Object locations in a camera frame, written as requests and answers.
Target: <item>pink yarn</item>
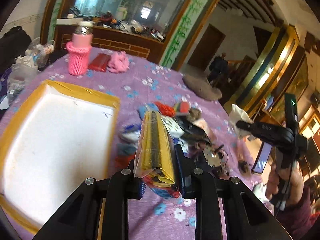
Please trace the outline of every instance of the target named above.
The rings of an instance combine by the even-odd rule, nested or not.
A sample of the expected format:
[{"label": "pink yarn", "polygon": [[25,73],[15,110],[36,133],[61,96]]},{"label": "pink yarn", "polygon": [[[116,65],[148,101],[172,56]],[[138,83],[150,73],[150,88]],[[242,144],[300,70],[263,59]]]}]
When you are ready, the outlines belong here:
[{"label": "pink yarn", "polygon": [[89,65],[89,55],[92,46],[86,48],[75,48],[72,41],[66,44],[69,51],[69,73],[71,75],[81,75],[85,73]]},{"label": "pink yarn", "polygon": [[108,70],[112,73],[126,72],[129,69],[129,59],[124,51],[114,52],[108,62]]}]

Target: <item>purple floral tablecloth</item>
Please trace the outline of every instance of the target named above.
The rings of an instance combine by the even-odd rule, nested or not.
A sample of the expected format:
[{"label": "purple floral tablecloth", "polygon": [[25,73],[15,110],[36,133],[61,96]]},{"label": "purple floral tablecloth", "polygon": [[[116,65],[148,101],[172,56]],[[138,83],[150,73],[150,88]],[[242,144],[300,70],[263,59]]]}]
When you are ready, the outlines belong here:
[{"label": "purple floral tablecloth", "polygon": [[[111,50],[93,48],[90,60],[98,53],[111,54]],[[11,117],[19,110],[21,104],[38,85],[46,79],[68,82],[97,91],[115,95],[121,99],[121,110],[118,115],[116,133],[111,151],[109,175],[115,171],[113,165],[116,157],[116,144],[119,129],[128,124],[141,122],[137,109],[145,103],[161,101],[173,106],[178,101],[188,101],[202,111],[202,117],[217,137],[217,144],[224,144],[229,155],[228,166],[232,168],[230,176],[237,176],[252,189],[260,176],[243,177],[237,168],[239,159],[253,164],[249,150],[244,141],[238,140],[228,122],[228,115],[218,101],[209,102],[196,96],[182,81],[182,74],[148,62],[139,57],[128,56],[130,70],[114,74],[88,70],[84,75],[71,76],[68,73],[68,55],[50,65],[39,74],[19,95],[0,122],[0,134],[10,122]],[[178,199],[175,202],[164,200],[150,189],[142,200],[129,200],[129,237],[137,239],[194,239],[196,223],[196,200]],[[32,235],[9,218],[23,240],[31,240]]]}]

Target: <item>red package of snacks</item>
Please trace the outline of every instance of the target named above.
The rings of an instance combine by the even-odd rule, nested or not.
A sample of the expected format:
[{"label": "red package of snacks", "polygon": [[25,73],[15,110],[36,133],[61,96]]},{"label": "red package of snacks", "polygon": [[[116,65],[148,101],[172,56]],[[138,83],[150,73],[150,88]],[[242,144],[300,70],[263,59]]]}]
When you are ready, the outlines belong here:
[{"label": "red package of snacks", "polygon": [[173,109],[173,107],[162,104],[159,101],[154,102],[154,104],[158,107],[161,114],[166,115],[166,116],[170,116],[170,117],[175,116],[176,112]]},{"label": "red package of snacks", "polygon": [[88,68],[95,71],[105,72],[110,59],[110,55],[99,53],[98,56],[89,64]]}]

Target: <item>purple sleeve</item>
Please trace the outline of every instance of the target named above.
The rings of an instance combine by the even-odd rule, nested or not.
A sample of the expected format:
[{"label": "purple sleeve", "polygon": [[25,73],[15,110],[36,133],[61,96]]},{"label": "purple sleeve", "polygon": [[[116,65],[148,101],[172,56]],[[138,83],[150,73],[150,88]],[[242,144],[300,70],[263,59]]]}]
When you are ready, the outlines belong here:
[{"label": "purple sleeve", "polygon": [[310,190],[304,187],[298,204],[279,211],[277,219],[293,240],[299,240],[313,226],[310,215]]}]

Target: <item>pink fluffy cloth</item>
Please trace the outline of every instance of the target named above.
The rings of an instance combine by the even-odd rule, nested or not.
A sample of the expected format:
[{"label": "pink fluffy cloth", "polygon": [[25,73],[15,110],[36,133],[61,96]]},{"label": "pink fluffy cloth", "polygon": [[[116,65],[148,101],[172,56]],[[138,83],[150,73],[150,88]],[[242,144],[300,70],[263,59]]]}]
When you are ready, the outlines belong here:
[{"label": "pink fluffy cloth", "polygon": [[108,62],[108,70],[112,73],[126,72],[129,69],[129,59],[124,51],[113,52]]}]

